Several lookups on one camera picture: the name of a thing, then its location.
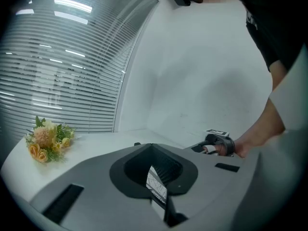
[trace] green leaves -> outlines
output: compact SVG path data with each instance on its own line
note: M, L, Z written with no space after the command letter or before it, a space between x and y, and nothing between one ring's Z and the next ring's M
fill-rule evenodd
M42 122L40 121L40 119L39 119L38 116L35 117L35 124L37 125L37 128L43 126L43 124L42 124Z

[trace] window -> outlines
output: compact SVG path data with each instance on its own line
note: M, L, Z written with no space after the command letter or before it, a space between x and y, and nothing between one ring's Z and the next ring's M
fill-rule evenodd
M113 132L132 50L157 0L29 0L0 45L0 109L18 142L35 116Z

